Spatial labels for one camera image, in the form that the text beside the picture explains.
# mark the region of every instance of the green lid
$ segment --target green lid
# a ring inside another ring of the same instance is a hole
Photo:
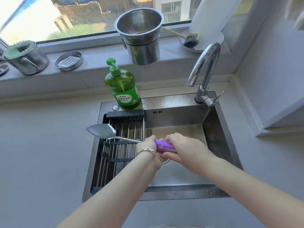
[[[115,58],[109,57],[106,62],[109,66],[111,66],[110,72],[111,72],[112,76],[114,76],[114,77],[119,76],[121,72],[120,72],[120,69],[118,68],[118,66],[115,65],[115,62],[116,62]]]

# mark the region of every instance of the long-handled brush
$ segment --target long-handled brush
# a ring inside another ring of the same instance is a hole
[[[189,33],[186,36],[184,36],[180,33],[177,33],[173,30],[167,29],[163,26],[161,26],[161,29],[168,32],[168,33],[174,34],[177,37],[185,39],[184,46],[186,46],[190,49],[192,49],[193,47],[195,47],[199,44],[199,41],[196,39],[197,38],[197,33]]]

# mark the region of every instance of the faucet handle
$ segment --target faucet handle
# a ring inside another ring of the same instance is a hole
[[[208,106],[208,108],[211,108],[212,106],[214,106],[218,102],[218,100],[220,99],[220,97],[223,95],[223,93],[225,93],[225,91],[221,92],[221,94],[213,101],[212,104],[210,104]]]

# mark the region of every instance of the green pump dispenser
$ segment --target green pump dispenser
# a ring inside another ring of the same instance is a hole
[[[137,109],[142,105],[135,79],[131,72],[121,70],[115,64],[116,60],[112,57],[106,61],[110,67],[110,72],[105,77],[105,84],[111,90],[118,105],[125,110]]]

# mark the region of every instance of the faucet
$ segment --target faucet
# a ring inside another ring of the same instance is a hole
[[[206,64],[209,63],[207,67],[207,72],[203,79],[203,83],[200,85],[199,89],[197,90],[196,97],[194,99],[196,103],[205,103],[205,105],[208,108],[214,106],[218,102],[222,94],[225,92],[223,91],[216,99],[211,98],[207,93],[208,84],[220,52],[221,52],[221,46],[219,43],[214,43],[209,45],[195,63],[187,81],[187,86],[194,87],[195,82],[200,75],[200,72],[206,66]]]

